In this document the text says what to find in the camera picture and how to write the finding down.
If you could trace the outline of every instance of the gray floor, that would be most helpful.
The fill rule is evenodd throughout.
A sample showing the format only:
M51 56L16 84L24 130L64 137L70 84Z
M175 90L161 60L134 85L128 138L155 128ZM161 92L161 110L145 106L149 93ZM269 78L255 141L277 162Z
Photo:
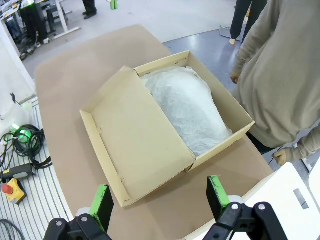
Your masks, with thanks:
M65 11L72 11L67 15L68 28L81 27L81 30L52 40L28 56L23 64L32 78L36 67L52 56L127 26L140 24L162 43L215 30L220 25L229 26L236 0L119 0L117 10L111 10L106 0L96 0L97 15L88 20L82 15L85 8L81 0L65 0L61 5ZM60 22L56 22L60 34L63 30Z
M240 42L237 41L235 45L231 45L228 38L219 35L219 30L214 30L168 41L165 42L164 45L170 49L173 54L190 50L230 92L235 89L236 85L230 80L229 73L233 66L236 52L241 46ZM310 129L302 131L297 139L305 136L309 131ZM280 168L272 157L272 154L277 150L278 149L275 149L263 155L266 162L274 171ZM319 151L315 155L310 156L309 162L311 165L314 165L319 157ZM306 182L309 171L302 160L294 162L293 165L303 181Z

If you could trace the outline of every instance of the screw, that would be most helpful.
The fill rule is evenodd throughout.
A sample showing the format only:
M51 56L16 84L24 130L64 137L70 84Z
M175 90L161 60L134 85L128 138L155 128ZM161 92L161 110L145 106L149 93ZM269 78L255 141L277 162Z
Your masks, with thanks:
M263 205L263 204L260 204L260 205L258 206L258 208L259 208L259 210L265 210L265 209L266 209L266 206Z
M231 208L233 210L237 210L237 209L239 209L239 206L238 206L238 204L232 204Z

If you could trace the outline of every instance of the black cable bundle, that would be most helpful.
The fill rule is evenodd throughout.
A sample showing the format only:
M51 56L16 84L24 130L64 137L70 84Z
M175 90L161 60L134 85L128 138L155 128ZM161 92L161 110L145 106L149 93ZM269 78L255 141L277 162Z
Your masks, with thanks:
M6 233L9 236L9 240L15 240L16 239L15 232L13 231L13 229L15 229L16 232L20 235L20 239L21 240L25 240L25 236L22 234L21 230L16 225L14 225L12 222L10 222L9 220L0 219L0 224L4 225ZM8 228L8 226L6 224L8 224L11 227L11 230L12 230L12 233L13 233L13 238L12 238L10 230L9 230L9 228Z
M3 166L6 160L7 152L13 147L13 150L20 157L28 157L30 162L33 164L35 169L45 169L52 165L51 157L49 156L45 161L38 162L36 160L36 155L41 151L41 148L44 146L45 133L44 130L39 130L37 127L28 124L21 126L14 133L6 133L0 139L0 142L4 140L4 153L0 156L0 159L3 157L0 162L0 167ZM9 161L9 164L6 169L9 168L10 163L13 159L13 154Z

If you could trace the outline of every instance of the sleeve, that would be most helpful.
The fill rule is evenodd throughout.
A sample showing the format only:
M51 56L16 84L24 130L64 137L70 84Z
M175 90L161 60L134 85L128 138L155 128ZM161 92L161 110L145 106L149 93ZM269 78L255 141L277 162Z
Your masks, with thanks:
M281 5L282 0L268 0L260 17L250 29L237 52L232 72L241 74L245 63L249 62L257 50L270 38L277 27Z
M302 137L297 145L297 148L286 149L285 154L290 162L307 158L320 149L320 124L313 128L307 136Z

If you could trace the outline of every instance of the legs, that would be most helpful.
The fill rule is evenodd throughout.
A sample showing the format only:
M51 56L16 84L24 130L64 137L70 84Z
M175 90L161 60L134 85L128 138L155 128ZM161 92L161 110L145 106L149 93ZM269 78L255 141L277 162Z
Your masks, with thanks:
M261 142L259 142L254 136L251 135L251 133L246 133L247 137L250 139L250 141L253 143L253 145L258 149L258 151L263 155L270 151L272 151L274 148L267 147L263 145Z
M260 14L261 14L262 10L265 8L266 4L267 4L267 0L253 0L252 1L251 10L250 10L248 22L246 24L245 31L243 34L242 42L244 42L251 27L258 20Z
M83 5L85 7L85 11L87 15L92 15L97 13L97 9L95 7L95 0L83 0Z
M236 39L241 34L242 25L248 12L252 0L237 0L235 5L234 16L230 29L232 39Z

